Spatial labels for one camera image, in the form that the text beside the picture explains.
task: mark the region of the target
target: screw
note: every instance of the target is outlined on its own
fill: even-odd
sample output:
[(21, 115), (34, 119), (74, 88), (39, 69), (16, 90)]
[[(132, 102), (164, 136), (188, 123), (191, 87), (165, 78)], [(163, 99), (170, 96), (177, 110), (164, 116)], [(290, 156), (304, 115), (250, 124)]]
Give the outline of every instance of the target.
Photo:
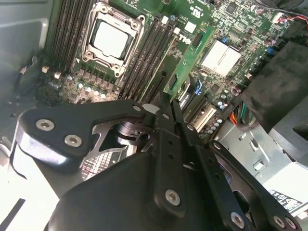
[(243, 218), (236, 212), (231, 212), (230, 214), (231, 220), (232, 222), (239, 227), (240, 229), (244, 229), (245, 228), (245, 223)]
[(107, 13), (108, 12), (107, 6), (105, 6), (105, 5), (102, 6), (102, 12), (103, 13)]
[(281, 228), (285, 228), (284, 222), (278, 216), (274, 216), (274, 220)]
[(54, 129), (54, 123), (48, 119), (40, 119), (35, 123), (35, 125), (38, 129), (43, 131), (51, 131)]
[(174, 205), (174, 206), (178, 206), (181, 202), (180, 196), (178, 195), (178, 193), (172, 189), (168, 189), (165, 192), (165, 197), (167, 199), (167, 201)]
[(70, 147), (77, 148), (82, 144), (82, 139), (77, 135), (68, 135), (64, 142)]
[(190, 131), (193, 131), (193, 126), (192, 126), (192, 125), (188, 124), (188, 125), (187, 125), (187, 128), (188, 128)]
[(220, 150), (220, 146), (217, 143), (214, 143), (214, 147), (218, 150)]
[(169, 119), (169, 116), (167, 114), (163, 114), (163, 117), (165, 117), (166, 119)]
[(289, 219), (288, 217), (285, 218), (285, 220), (288, 222), (288, 224), (292, 227), (292, 229), (296, 230), (296, 225), (294, 224), (294, 222)]
[(134, 28), (134, 29), (136, 29), (136, 28), (137, 28), (137, 26), (138, 26), (138, 24), (137, 24), (137, 23), (132, 23), (132, 24), (131, 24), (131, 27), (132, 27), (132, 28)]
[(138, 106), (133, 106), (133, 108), (137, 111), (137, 112), (141, 112), (141, 109)]

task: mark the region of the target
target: label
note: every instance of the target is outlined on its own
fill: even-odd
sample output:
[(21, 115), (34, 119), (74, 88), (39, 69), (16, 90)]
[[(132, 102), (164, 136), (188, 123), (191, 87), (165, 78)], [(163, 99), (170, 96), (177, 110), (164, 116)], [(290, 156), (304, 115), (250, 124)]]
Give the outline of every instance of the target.
[(297, 209), (303, 204), (302, 202), (275, 190), (270, 190), (270, 194), (289, 212)]

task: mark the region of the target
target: component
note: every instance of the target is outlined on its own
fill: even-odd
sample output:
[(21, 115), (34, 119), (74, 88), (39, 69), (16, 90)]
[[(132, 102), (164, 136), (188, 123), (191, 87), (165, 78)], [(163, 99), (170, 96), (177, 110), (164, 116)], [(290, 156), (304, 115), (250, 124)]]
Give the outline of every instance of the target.
[(210, 105), (207, 109), (205, 109), (202, 113), (200, 118), (197, 120), (197, 122), (194, 124), (194, 127), (198, 132), (201, 131), (201, 129), (204, 127), (205, 124), (213, 117), (217, 109)]
[(240, 59), (241, 54), (233, 47), (216, 40), (209, 53), (205, 56), (201, 66), (225, 77)]
[(144, 21), (144, 15), (133, 19), (104, 2), (96, 3), (89, 16), (82, 60), (94, 60), (120, 77), (142, 38)]

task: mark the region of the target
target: green circuit board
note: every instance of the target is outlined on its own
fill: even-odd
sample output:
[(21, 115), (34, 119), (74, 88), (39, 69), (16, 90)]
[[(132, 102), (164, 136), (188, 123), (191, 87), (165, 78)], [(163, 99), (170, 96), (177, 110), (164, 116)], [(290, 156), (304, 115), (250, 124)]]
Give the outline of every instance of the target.
[[(150, 73), (151, 76), (147, 77), (144, 90), (140, 90), (142, 94), (136, 99), (147, 103), (148, 95), (154, 88), (167, 92), (170, 99), (179, 98), (184, 91), (183, 84), (192, 76), (196, 82), (202, 83), (202, 87), (185, 110), (184, 117), (187, 118), (206, 95), (204, 107), (217, 107), (215, 115), (207, 124), (209, 127), (220, 118), (223, 111), (219, 108), (222, 95), (224, 103), (232, 100), (234, 87), (247, 81), (247, 73), (270, 47), (265, 41), (275, 41), (289, 26), (287, 23), (273, 23), (277, 12), (259, 9), (250, 1), (217, 0), (215, 4), (211, 4), (207, 0), (109, 0), (106, 3), (132, 18), (144, 15), (144, 35), (149, 32), (158, 15), (160, 18), (166, 17), (177, 31), (168, 40), (159, 56), (158, 64)], [(46, 65), (51, 62), (49, 51), (54, 44), (60, 8), (61, 1), (55, 0), (45, 49)], [(46, 73), (44, 84), (38, 88), (38, 99), (49, 105), (120, 99), (119, 95), (126, 86), (125, 79), (115, 77), (112, 70), (95, 61), (82, 60), (81, 46), (86, 27), (87, 24), (82, 28), (81, 37), (77, 41), (73, 65), (69, 72), (62, 73), (63, 76), (59, 79), (54, 78), (54, 73)], [(146, 40), (147, 37), (143, 36), (137, 54), (141, 52), (140, 47)], [(220, 76), (208, 70), (205, 73), (202, 67), (204, 57), (217, 40), (233, 47), (241, 55), (227, 76)], [(104, 92), (106, 97), (95, 95), (95, 90)], [(190, 122), (194, 124), (198, 118), (197, 115)]]

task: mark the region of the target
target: cable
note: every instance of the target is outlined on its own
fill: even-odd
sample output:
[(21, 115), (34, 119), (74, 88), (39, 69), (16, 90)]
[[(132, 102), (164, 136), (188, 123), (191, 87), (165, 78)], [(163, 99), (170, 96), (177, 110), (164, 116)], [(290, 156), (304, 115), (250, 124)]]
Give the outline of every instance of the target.
[(280, 12), (283, 12), (283, 13), (289, 13), (289, 14), (294, 14), (294, 15), (297, 15), (297, 16), (301, 16), (301, 17), (304, 17), (304, 18), (308, 18), (308, 16), (302, 14), (302, 13), (297, 13), (297, 12), (293, 12), (293, 11), (289, 11), (289, 10), (284, 10), (284, 9), (281, 9), (281, 8), (272, 8), (272, 7), (269, 7), (267, 5), (265, 5), (264, 3), (260, 2), (260, 0), (253, 0), (254, 4), (256, 4), (257, 6), (263, 8), (263, 9), (266, 9), (266, 10), (270, 10), (270, 11), (280, 11)]

